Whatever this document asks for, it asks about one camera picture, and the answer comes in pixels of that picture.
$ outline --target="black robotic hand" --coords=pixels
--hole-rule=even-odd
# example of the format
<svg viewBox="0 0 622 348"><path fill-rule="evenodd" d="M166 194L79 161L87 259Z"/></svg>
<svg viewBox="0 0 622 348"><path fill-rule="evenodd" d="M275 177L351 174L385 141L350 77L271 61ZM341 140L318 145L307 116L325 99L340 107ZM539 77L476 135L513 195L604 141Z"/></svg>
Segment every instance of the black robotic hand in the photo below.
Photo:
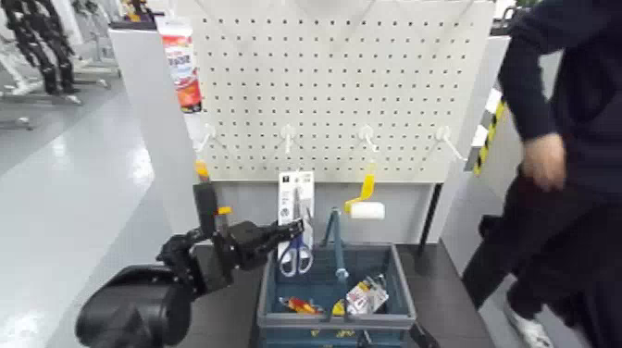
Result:
<svg viewBox="0 0 622 348"><path fill-rule="evenodd" d="M186 336L191 303L233 283L232 270L263 266L279 242L304 231L302 220L258 227L250 221L218 224L211 183L194 185L201 227L171 237L157 260L163 265L129 266L98 290L82 307L76 323L81 344L96 348L161 348ZM202 269L193 246L213 243L213 257Z"/></svg>

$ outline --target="white roller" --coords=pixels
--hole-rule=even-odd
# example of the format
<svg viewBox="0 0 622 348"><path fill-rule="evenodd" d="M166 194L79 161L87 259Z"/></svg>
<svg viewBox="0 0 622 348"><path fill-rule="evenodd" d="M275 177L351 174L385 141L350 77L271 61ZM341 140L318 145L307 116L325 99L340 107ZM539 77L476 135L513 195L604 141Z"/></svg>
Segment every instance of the white roller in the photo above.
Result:
<svg viewBox="0 0 622 348"><path fill-rule="evenodd" d="M358 202L351 209L350 218L384 219L384 204L380 202Z"/></svg>

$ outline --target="pegboard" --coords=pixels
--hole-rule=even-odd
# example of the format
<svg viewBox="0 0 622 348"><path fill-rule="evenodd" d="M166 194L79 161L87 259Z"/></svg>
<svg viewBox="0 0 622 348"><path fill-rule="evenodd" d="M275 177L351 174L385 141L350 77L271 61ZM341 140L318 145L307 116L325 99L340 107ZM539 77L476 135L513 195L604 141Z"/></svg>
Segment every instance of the pegboard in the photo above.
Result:
<svg viewBox="0 0 622 348"><path fill-rule="evenodd" d="M193 21L216 137L201 157L213 180L443 182L491 26L490 1L180 1ZM286 154L281 131L295 129ZM370 151L358 132L374 131Z"/></svg>

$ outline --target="blue basket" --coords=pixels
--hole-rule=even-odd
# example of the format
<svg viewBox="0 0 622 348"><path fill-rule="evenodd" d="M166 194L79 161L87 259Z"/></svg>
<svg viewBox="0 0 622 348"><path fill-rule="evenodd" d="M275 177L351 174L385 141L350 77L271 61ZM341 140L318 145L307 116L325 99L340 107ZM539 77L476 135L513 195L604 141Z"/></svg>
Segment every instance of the blue basket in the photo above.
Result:
<svg viewBox="0 0 622 348"><path fill-rule="evenodd" d="M374 347L401 347L404 335L417 318L406 284L402 264L392 244L346 244L343 263L349 273L347 290L335 277L337 261L334 245L314 248L314 263L304 275L293 278L280 274L276 256L270 257L257 308L259 338L263 347L356 347L368 342ZM366 276L383 274L389 300L375 314L327 317L291 313L280 297L313 299L330 312Z"/></svg>

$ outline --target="white sneaker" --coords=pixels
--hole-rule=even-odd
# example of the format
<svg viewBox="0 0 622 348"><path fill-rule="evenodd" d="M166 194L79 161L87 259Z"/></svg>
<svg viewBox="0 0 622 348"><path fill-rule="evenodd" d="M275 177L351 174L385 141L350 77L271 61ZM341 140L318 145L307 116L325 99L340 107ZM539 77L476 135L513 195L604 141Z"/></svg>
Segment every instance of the white sneaker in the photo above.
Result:
<svg viewBox="0 0 622 348"><path fill-rule="evenodd" d="M509 303L504 306L505 316L510 324L522 336L529 348L554 348L553 342L546 334L544 326L538 320L527 320L515 312Z"/></svg>

